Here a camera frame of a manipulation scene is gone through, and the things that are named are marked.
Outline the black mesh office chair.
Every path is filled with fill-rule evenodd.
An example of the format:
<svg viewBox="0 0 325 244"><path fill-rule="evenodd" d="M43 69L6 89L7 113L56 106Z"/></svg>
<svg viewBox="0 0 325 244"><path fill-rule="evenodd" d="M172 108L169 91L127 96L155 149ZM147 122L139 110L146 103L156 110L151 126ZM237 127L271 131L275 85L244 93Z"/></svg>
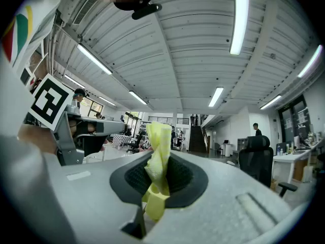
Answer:
<svg viewBox="0 0 325 244"><path fill-rule="evenodd" d="M270 188L272 180L273 149L264 135L247 138L247 146L238 155L242 171Z"/></svg>

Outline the small black swivel chair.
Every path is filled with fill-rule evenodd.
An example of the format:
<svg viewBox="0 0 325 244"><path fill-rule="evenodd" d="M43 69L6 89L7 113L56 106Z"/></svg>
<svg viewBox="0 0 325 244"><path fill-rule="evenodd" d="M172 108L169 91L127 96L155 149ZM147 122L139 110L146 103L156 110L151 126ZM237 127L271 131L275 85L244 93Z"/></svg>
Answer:
<svg viewBox="0 0 325 244"><path fill-rule="evenodd" d="M127 149L126 152L127 153L130 153L130 152L139 153L140 152L139 145L140 145L140 141L141 141L142 137L143 137L143 131L141 131L139 133L139 136L138 136L137 140L134 143L129 143L128 144L129 148Z"/></svg>

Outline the black-framed window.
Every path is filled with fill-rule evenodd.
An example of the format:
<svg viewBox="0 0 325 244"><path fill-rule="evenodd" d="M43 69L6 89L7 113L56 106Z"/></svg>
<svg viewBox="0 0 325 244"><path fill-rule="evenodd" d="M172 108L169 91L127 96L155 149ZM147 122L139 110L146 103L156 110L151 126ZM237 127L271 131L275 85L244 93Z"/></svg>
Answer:
<svg viewBox="0 0 325 244"><path fill-rule="evenodd" d="M94 102L91 99L83 98L80 103L80 114L84 117L96 118L96 115L101 115L103 105Z"/></svg>

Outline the white office desk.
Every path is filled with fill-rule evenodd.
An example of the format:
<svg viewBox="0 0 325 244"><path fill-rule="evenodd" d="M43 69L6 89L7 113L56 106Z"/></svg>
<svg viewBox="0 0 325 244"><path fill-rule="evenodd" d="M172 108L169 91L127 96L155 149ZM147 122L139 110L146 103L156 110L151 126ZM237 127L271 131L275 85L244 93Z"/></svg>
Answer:
<svg viewBox="0 0 325 244"><path fill-rule="evenodd" d="M294 174L295 163L299 160L307 159L307 165L310 165L311 154L314 150L317 149L319 146L323 146L325 144L325 138L319 140L316 144L312 145L310 149L304 150L300 154L287 154L282 156L274 156L273 157L273 164L272 164L272 177L274 176L274 171L276 168L279 168L280 164L288 164L289 165L289 172L288 176L285 178L285 182L291 183Z"/></svg>

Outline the dark staircase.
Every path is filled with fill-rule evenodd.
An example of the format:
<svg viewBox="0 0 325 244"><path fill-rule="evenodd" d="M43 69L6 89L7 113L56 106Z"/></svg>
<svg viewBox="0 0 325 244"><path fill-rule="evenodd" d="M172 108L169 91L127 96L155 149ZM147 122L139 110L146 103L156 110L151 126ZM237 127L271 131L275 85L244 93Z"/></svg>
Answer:
<svg viewBox="0 0 325 244"><path fill-rule="evenodd" d="M194 125L190 128L188 151L198 153L207 152L204 135L199 124L198 126Z"/></svg>

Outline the dark double door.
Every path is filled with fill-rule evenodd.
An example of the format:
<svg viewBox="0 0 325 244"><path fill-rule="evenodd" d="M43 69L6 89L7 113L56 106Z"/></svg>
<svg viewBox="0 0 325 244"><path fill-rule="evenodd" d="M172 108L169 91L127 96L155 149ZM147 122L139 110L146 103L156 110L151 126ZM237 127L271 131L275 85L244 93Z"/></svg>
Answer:
<svg viewBox="0 0 325 244"><path fill-rule="evenodd" d="M309 110L303 95L285 104L278 110L283 142L294 142L302 134L305 139L311 132Z"/></svg>

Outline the white ceiling air conditioner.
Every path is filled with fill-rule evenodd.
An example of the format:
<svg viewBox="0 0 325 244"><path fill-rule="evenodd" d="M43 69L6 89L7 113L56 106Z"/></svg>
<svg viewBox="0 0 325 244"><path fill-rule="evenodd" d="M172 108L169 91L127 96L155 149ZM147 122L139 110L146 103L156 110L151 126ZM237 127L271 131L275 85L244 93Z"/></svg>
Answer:
<svg viewBox="0 0 325 244"><path fill-rule="evenodd" d="M79 25L97 6L106 6L104 0L61 0L56 9L55 24Z"/></svg>

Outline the ceiling strip light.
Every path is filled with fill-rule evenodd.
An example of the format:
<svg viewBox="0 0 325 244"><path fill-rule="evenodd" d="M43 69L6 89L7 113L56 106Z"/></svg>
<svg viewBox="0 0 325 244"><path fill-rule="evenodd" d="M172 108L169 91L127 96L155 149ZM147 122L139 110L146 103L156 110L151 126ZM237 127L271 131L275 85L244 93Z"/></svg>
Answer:
<svg viewBox="0 0 325 244"><path fill-rule="evenodd" d="M268 107L270 107L272 104L274 104L275 102L277 102L279 99L281 99L281 95L277 95L275 98L273 98L271 101L269 101L268 103L264 104L263 106L260 107L260 110L264 110L267 109Z"/></svg>
<svg viewBox="0 0 325 244"><path fill-rule="evenodd" d="M136 98L138 101L140 101L142 104L147 105L147 102L144 101L137 93L135 93L133 90L130 90L129 93Z"/></svg>
<svg viewBox="0 0 325 244"><path fill-rule="evenodd" d="M97 57L90 53L82 44L79 43L77 45L77 49L106 74L112 74L112 72Z"/></svg>
<svg viewBox="0 0 325 244"><path fill-rule="evenodd" d="M212 96L210 103L208 105L208 107L212 108L216 105L217 101L219 100L221 94L223 93L224 88L223 87L217 87L214 95Z"/></svg>
<svg viewBox="0 0 325 244"><path fill-rule="evenodd" d="M112 106L116 106L116 104L110 102L109 100L107 100L107 99L105 99L105 98L103 98L103 97L101 97L101 96L99 96L99 99L105 101L106 103L108 103L108 104L110 104L110 105L112 105Z"/></svg>
<svg viewBox="0 0 325 244"><path fill-rule="evenodd" d="M239 55L244 42L249 12L249 0L235 0L231 55Z"/></svg>
<svg viewBox="0 0 325 244"><path fill-rule="evenodd" d="M74 79L71 78L70 76L68 76L68 75L65 74L64 77L65 77L67 80L71 81L72 83L76 84L77 86L81 87L82 89L85 89L85 86L84 86L84 85L82 85L81 83L77 82L76 80L74 80Z"/></svg>
<svg viewBox="0 0 325 244"><path fill-rule="evenodd" d="M298 78L302 78L308 71L310 71L318 62L322 55L323 45L318 45L312 57L308 60L304 68L298 74Z"/></svg>

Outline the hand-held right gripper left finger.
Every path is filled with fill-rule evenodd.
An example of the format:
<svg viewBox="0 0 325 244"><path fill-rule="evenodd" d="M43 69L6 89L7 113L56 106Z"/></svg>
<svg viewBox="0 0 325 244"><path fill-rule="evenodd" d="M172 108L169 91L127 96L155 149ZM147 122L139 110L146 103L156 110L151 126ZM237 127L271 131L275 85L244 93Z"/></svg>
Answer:
<svg viewBox="0 0 325 244"><path fill-rule="evenodd" d="M152 244L152 223L141 216L143 238L122 231L142 215L140 205L125 203L111 189L110 176L119 167L149 157L150 151L104 162L61 166L45 154L45 165L56 198L75 235L76 244Z"/></svg>

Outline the checkered cloth table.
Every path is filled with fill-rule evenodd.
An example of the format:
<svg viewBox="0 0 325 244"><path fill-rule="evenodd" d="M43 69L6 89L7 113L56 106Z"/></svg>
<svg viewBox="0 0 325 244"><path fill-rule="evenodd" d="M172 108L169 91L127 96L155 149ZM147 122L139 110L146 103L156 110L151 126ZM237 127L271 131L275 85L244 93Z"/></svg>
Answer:
<svg viewBox="0 0 325 244"><path fill-rule="evenodd" d="M112 145L114 147L119 147L123 144L129 143L131 140L131 137L126 135L112 134L112 136L113 136Z"/></svg>

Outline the yellow cloth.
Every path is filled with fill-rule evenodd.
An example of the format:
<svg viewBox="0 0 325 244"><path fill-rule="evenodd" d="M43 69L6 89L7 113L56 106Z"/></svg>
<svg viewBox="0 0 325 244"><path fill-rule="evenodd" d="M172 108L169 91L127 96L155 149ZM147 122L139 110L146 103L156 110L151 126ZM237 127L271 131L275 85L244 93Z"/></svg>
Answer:
<svg viewBox="0 0 325 244"><path fill-rule="evenodd" d="M147 161L145 170L154 185L153 192L169 196L166 176L171 152L172 127L153 121L146 129L153 153Z"/></svg>

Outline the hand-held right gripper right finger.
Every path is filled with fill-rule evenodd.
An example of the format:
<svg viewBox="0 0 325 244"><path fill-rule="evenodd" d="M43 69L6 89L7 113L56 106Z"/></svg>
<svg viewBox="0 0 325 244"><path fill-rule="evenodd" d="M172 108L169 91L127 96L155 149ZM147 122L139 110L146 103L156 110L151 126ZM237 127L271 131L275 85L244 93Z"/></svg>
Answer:
<svg viewBox="0 0 325 244"><path fill-rule="evenodd" d="M208 184L190 206L165 209L147 243L264 244L276 242L288 228L292 209L256 179L222 162L173 153L202 168Z"/></svg>

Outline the white printed t-shirt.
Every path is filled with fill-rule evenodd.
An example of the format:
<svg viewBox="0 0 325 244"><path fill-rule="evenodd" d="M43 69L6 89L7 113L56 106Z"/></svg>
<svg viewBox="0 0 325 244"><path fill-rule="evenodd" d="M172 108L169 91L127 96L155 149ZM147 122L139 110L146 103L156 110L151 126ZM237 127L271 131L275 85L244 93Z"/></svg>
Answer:
<svg viewBox="0 0 325 244"><path fill-rule="evenodd" d="M16 136L32 105L20 77L50 33L60 0L26 0L0 41L0 135Z"/></svg>

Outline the grey cabinet with shelf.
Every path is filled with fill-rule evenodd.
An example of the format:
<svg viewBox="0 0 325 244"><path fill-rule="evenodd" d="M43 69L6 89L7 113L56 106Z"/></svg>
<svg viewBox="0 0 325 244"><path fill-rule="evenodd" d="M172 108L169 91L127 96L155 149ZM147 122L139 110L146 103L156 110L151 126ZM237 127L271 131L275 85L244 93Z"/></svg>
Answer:
<svg viewBox="0 0 325 244"><path fill-rule="evenodd" d="M237 141L237 151L238 153L247 147L248 138L239 138Z"/></svg>

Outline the person's left forearm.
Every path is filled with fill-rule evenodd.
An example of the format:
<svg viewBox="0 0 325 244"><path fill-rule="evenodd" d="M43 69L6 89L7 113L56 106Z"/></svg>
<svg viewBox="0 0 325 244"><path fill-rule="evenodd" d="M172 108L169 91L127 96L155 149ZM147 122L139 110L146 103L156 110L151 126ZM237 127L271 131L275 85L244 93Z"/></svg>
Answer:
<svg viewBox="0 0 325 244"><path fill-rule="evenodd" d="M36 145L42 152L56 155L57 144L48 128L23 124L18 139Z"/></svg>

